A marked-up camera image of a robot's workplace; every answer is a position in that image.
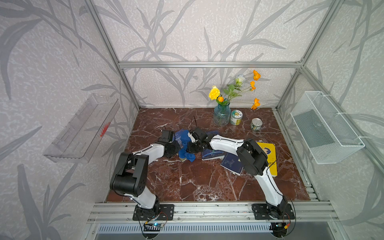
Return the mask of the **blue landscape cover book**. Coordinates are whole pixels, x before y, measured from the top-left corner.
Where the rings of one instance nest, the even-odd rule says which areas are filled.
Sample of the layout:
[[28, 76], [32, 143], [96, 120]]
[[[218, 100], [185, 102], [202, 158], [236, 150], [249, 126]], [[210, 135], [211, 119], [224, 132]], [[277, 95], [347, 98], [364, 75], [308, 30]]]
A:
[[181, 149], [181, 142], [190, 142], [189, 131], [181, 129], [175, 133], [175, 140], [178, 142]]

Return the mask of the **blue Little Prince book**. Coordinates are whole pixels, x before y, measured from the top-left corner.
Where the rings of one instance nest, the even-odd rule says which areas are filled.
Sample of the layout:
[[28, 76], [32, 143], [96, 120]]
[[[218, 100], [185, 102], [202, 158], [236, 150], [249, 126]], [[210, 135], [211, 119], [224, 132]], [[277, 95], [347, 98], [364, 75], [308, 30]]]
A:
[[216, 159], [222, 160], [225, 155], [226, 155], [226, 153], [223, 151], [205, 149], [202, 152], [202, 160], [203, 161], [216, 160]]

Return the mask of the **blue cleaning cloth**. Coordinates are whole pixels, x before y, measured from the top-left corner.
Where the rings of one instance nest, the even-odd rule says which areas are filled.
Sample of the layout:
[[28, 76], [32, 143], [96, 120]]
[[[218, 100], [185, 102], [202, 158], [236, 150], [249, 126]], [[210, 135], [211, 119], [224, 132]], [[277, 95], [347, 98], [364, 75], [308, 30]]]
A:
[[188, 142], [181, 142], [181, 149], [178, 152], [179, 158], [182, 162], [188, 160], [191, 163], [196, 159], [195, 154], [187, 152]]

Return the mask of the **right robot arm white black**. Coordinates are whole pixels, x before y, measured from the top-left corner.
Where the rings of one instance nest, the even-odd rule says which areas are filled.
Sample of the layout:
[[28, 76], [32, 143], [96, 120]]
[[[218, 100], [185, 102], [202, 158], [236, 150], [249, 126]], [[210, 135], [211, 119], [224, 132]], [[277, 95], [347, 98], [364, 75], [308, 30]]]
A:
[[269, 169], [268, 156], [262, 148], [252, 139], [236, 140], [220, 135], [207, 134], [200, 128], [188, 133], [188, 153], [199, 153], [206, 149], [224, 151], [236, 155], [247, 174], [254, 176], [258, 181], [266, 198], [268, 215], [279, 219], [285, 214], [288, 205], [287, 198], [277, 187]]

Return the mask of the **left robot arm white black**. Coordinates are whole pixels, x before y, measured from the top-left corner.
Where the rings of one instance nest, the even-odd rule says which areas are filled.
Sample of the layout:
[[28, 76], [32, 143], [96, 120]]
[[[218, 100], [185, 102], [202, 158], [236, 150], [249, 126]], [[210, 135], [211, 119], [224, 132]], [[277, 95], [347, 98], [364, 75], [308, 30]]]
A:
[[148, 167], [157, 159], [171, 158], [181, 150], [174, 132], [162, 130], [161, 137], [148, 147], [134, 153], [121, 153], [110, 181], [110, 189], [129, 197], [143, 210], [158, 210], [158, 198], [148, 187]]

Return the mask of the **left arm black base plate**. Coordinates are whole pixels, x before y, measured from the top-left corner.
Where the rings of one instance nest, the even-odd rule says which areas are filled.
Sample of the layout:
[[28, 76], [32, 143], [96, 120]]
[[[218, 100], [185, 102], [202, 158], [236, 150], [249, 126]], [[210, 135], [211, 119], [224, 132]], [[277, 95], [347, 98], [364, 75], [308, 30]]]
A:
[[152, 209], [144, 209], [136, 205], [133, 215], [133, 221], [170, 221], [173, 220], [174, 212], [175, 205], [173, 204], [155, 205]]

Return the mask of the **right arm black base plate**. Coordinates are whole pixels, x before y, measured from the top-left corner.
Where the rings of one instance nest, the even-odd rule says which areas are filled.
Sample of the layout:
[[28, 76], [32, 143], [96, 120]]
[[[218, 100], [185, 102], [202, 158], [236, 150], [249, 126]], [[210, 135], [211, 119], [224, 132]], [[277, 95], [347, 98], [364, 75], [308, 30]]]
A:
[[269, 210], [267, 204], [252, 204], [252, 212], [254, 214], [255, 220], [292, 221], [296, 219], [295, 211], [291, 204], [287, 204], [282, 215], [275, 214], [273, 216], [272, 211]]

